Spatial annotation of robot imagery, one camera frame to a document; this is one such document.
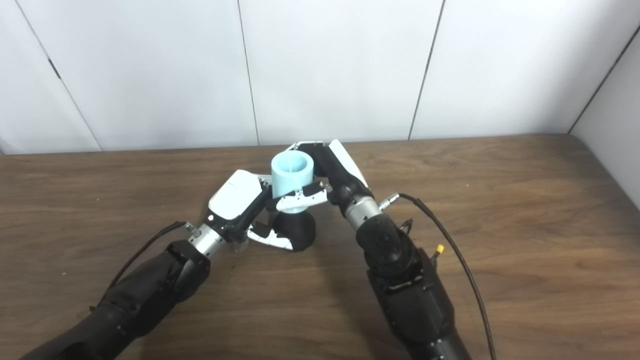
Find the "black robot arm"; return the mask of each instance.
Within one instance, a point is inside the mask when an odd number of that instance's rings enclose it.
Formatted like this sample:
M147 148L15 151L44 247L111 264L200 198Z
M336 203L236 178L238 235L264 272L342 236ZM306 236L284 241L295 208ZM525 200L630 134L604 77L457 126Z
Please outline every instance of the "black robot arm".
M338 206L356 231L364 251L367 275L380 308L413 359L470 360L454 321L454 308L436 268L422 249L384 214L390 201L374 200L362 173L340 142L298 143L327 177L328 200Z
M21 360L111 360L147 335L208 278L211 262L187 240L169 244L108 289L76 326Z

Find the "white wall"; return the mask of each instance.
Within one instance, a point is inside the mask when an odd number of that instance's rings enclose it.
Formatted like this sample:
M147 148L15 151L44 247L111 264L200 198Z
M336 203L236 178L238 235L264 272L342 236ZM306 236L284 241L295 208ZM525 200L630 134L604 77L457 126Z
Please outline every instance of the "white wall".
M571 134L640 208L640 37L636 36Z
M441 4L240 1L260 143L406 139Z
M0 0L0 152L99 150L20 9Z
M412 138L566 133L640 24L637 0L449 0Z
M442 0L16 1L37 37L0 0L7 153L565 133L640 23L446 0L420 92Z
M105 150L257 145L236 0L19 0Z

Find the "silver metal joint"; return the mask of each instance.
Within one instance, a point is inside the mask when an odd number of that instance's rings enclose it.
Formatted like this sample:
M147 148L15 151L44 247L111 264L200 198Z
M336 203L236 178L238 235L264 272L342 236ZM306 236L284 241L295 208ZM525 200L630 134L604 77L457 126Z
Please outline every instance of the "silver metal joint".
M380 214L382 211L370 196L356 198L344 211L344 217L356 231L365 221Z
M207 224L202 224L199 229L195 230L197 230L199 234L196 236L194 233L194 235L189 238L189 242L201 254L209 259L213 258L213 255L222 248L222 245L225 244L225 240Z

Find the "cable connector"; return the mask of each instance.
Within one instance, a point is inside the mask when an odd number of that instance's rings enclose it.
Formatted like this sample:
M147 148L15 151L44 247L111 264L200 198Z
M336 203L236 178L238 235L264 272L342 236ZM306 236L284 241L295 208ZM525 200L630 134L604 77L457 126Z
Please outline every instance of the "cable connector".
M378 208L380 209L380 211L384 211L386 208L391 206L391 204L396 202L397 199L400 199L400 194L395 193L395 194L391 195L390 197L387 197L386 199L382 200L378 204Z
M444 246L442 244L438 244L438 247L436 248L436 253L433 254L433 256L431 257L431 264L433 265L433 267L438 266L438 256L440 256L440 254L442 254L443 251L444 251Z
M194 238L197 238L202 234L202 231L190 222L186 222L184 224L184 228L187 229Z

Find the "panel seam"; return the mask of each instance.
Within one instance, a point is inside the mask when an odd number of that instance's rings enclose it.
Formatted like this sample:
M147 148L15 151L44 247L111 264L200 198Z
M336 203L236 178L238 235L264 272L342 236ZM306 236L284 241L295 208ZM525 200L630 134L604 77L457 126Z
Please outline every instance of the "panel seam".
M20 6L20 3L18 3L18 0L13 0L13 2L18 6L18 9L20 9L20 13L22 14L22 17L27 22L27 25L29 25L29 29L31 29L31 33L33 34L33 36L38 41L38 44L40 45L40 48L41 48L42 52L45 54L45 56L47 57L47 60L49 61L49 63L55 69L55 66L53 65L51 57L49 56L49 53L47 52L47 49L45 49L44 45L42 45L42 41L40 41L40 37L38 37L38 34L36 34L36 31L33 29L33 26L31 25L31 22L29 21L29 19L27 19L27 15L24 13L24 10ZM86 118L84 117L83 112L80 110L80 107L78 106L76 100L74 99L73 95L71 95L71 92L69 91L69 87L65 83L65 80L62 79L62 77L60 76L60 73L58 72L57 69L56 69L56 75L60 79L60 82L62 82L62 86L65 88L65 91L67 92L67 95L71 99L71 102L74 104L74 107L76 108L78 114L80 114L80 117L82 118L82 120L84 122L84 125L86 126L87 130L89 130L89 133L93 137L93 141L98 146L98 149L100 149L100 151L104 151L104 149L102 149L102 146L100 145L100 142L98 141L98 138L95 136L95 133L93 133L93 130L91 129L91 126L89 126L89 123L86 121Z
M631 35L631 38L629 39L625 47L622 49L622 52L620 52L620 55L618 55L618 58L616 58L616 61L614 61L613 65L611 65L611 68L609 68L609 71L607 71L607 74L604 76L604 78L602 79L602 81L600 82L596 90L593 92L593 94L591 94L589 101L587 101L587 103L584 105L584 108L582 109L582 111L580 111L580 114L578 114L578 117L575 119L575 121L569 128L569 131L566 132L567 134L571 134L575 126L578 124L578 121L580 121L584 113L587 111L587 108L589 108L589 105L591 105L591 102L593 101L593 99L595 99L596 95L598 95L598 92L600 91L604 83L607 81L607 79L609 79L609 75L611 75L611 73L613 72L613 69L617 66L618 62L620 62L620 59L622 59L622 56L625 54L625 52L629 48L629 45L631 45L631 43L634 41L636 35L638 34L638 31L640 31L640 25L638 25L638 27L634 31L634 34Z
M442 5L440 5L438 22L436 22L436 29L434 30L433 38L431 39L431 48L429 49L427 64L424 67L424 74L422 75L422 83L420 84L420 91L418 92L418 100L415 103L415 109L413 111L413 118L411 119L411 127L409 128L409 136L407 136L407 140L411 140L411 134L413 133L413 125L415 124L415 117L418 114L418 107L420 106L420 98L422 98L422 90L424 89L424 82L427 78L427 71L429 71L429 65L431 64L431 56L433 55L433 48L436 44L436 38L438 37L438 29L440 29L440 21L442 20L442 13L444 12L444 5L446 2L447 0L442 0Z
M260 133L258 132L258 119L255 116L255 103L253 101L253 86L251 84L251 72L249 71L249 57L246 54L246 41L244 39L244 24L242 22L242 10L240 10L240 0L236 0L238 5L238 17L240 18L240 32L242 33L242 47L244 49L244 63L246 65L246 77L249 79L249 94L251 95L251 109L253 111L253 123L255 124L255 139L260 146Z

